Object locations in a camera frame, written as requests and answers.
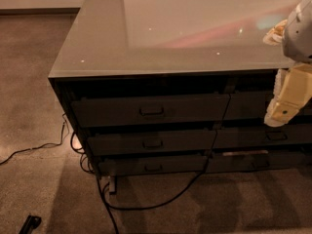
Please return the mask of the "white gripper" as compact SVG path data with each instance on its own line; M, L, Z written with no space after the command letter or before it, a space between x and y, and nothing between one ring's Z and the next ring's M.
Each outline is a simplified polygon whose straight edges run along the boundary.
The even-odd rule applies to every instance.
M284 19L273 26L263 37L267 45L277 46L282 43L287 25ZM269 127L281 127L290 122L312 98L312 65L299 63L289 69L279 69L271 99L264 116L264 123Z

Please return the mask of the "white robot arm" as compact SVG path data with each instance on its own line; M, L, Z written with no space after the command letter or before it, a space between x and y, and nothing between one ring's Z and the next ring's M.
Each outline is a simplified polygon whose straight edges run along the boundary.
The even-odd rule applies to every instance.
M281 127L312 98L312 0L301 0L287 19L266 33L263 42L281 45L284 56L294 61L292 67L278 70L264 116L265 125Z

